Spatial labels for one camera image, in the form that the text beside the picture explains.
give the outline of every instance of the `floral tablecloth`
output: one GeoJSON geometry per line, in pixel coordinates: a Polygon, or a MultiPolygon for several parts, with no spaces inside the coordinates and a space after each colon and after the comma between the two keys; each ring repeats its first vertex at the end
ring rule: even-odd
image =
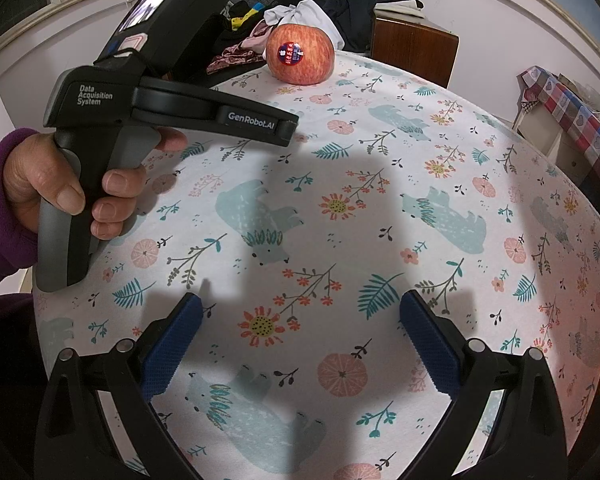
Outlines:
{"type": "Polygon", "coordinates": [[[491,349],[542,349],[571,447],[600,374],[600,217],[580,191],[485,111],[354,55],[317,86],[264,67],[219,89],[298,114],[291,145],[189,132],[151,153],[125,235],[82,283],[35,291],[47,370],[190,290],[205,319],[153,404],[205,479],[391,480],[448,405],[398,323],[416,288],[491,349]]]}

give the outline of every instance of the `blue gripper pad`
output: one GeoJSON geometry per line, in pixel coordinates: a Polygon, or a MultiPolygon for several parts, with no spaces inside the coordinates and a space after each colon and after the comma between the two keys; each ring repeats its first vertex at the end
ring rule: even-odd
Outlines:
{"type": "Polygon", "coordinates": [[[451,400],[456,400],[461,387],[461,363],[452,345],[459,343],[457,335],[462,340],[464,337],[451,320],[437,318],[415,291],[405,293],[400,300],[400,322],[413,342],[436,389],[443,394],[448,394],[451,400]],[[446,328],[450,330],[445,330],[446,334],[443,333],[436,320],[449,323],[451,327],[446,328]],[[449,336],[455,336],[453,341],[447,339],[449,336]]]}
{"type": "Polygon", "coordinates": [[[200,328],[202,317],[202,302],[192,294],[154,343],[142,364],[140,389],[146,402],[166,391],[193,336],[200,328]]]}

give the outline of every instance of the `wooden cabinet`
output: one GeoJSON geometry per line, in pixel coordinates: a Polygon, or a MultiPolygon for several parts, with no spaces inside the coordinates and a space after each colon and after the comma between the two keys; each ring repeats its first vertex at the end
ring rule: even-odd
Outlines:
{"type": "Polygon", "coordinates": [[[456,61],[459,38],[423,18],[376,10],[372,59],[411,72],[444,88],[456,61]]]}

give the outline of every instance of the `sticker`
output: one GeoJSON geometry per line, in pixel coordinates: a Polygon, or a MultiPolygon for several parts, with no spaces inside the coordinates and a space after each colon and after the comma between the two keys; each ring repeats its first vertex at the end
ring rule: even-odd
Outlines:
{"type": "MultiPolygon", "coordinates": [[[[124,48],[132,48],[132,49],[135,49],[138,52],[140,52],[142,50],[142,47],[144,47],[146,40],[148,40],[148,39],[149,39],[149,37],[147,36],[147,34],[145,32],[140,32],[139,34],[127,36],[122,41],[122,43],[120,43],[118,50],[123,50],[124,48]]],[[[128,57],[128,56],[131,56],[131,52],[123,52],[122,54],[116,54],[116,57],[128,57]]]]}
{"type": "Polygon", "coordinates": [[[278,59],[280,60],[280,63],[284,63],[285,65],[295,65],[300,63],[302,61],[302,56],[304,56],[302,47],[293,41],[283,43],[278,49],[278,59]]]}

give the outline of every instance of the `red apple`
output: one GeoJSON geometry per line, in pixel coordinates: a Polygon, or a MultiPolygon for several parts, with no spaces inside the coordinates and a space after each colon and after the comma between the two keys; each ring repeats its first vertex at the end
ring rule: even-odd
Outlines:
{"type": "Polygon", "coordinates": [[[267,40],[267,65],[285,83],[321,83],[333,72],[334,63],[333,43],[320,28],[286,23],[267,40]]]}

